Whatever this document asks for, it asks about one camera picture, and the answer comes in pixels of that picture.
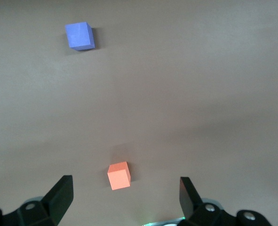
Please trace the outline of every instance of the gray surface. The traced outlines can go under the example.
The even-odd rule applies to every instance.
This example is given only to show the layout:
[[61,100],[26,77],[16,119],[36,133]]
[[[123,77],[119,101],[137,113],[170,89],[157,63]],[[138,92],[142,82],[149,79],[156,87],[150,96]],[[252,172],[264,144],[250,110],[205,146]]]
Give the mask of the gray surface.
[[[81,21],[95,50],[68,47]],[[278,1],[0,0],[0,207],[64,174],[61,226],[182,217],[180,176],[278,226]]]

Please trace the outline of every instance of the black bracket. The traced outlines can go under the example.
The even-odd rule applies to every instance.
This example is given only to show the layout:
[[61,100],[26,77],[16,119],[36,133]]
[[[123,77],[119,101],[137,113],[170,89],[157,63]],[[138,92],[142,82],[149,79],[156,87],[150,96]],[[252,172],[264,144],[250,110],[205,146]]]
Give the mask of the black bracket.
[[234,217],[213,203],[203,203],[188,177],[180,180],[180,204],[186,219],[178,226],[271,226],[258,212],[240,210]]
[[24,203],[7,215],[0,209],[0,226],[56,226],[73,201],[73,178],[63,176],[40,201]]

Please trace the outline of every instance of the blue block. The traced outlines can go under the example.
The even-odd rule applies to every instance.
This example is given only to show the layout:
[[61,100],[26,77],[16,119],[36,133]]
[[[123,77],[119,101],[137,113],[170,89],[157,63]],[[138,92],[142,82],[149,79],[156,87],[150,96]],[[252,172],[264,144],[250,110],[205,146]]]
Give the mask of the blue block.
[[95,48],[92,28],[87,22],[67,24],[65,30],[70,48],[74,50]]

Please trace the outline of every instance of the silver bolt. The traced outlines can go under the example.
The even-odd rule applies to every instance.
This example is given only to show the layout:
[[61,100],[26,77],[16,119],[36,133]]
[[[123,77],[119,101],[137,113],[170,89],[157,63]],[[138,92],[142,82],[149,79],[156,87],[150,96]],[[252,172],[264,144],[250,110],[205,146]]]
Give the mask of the silver bolt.
[[213,205],[207,204],[207,205],[206,205],[206,210],[207,210],[207,211],[210,211],[210,212],[213,212],[213,211],[215,211],[215,208],[214,208]]
[[25,209],[26,209],[26,210],[31,210],[31,209],[33,209],[34,207],[35,207],[35,204],[30,203],[30,204],[28,204],[28,205],[25,207]]
[[254,214],[252,214],[251,212],[244,212],[243,215],[246,217],[246,219],[249,219],[249,220],[255,220],[256,219]]

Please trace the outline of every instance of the orange block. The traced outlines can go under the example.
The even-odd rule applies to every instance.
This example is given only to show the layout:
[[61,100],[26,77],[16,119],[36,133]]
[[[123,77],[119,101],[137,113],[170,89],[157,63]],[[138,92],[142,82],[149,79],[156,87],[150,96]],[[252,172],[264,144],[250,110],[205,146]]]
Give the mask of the orange block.
[[130,187],[130,173],[126,161],[110,165],[107,176],[112,190]]

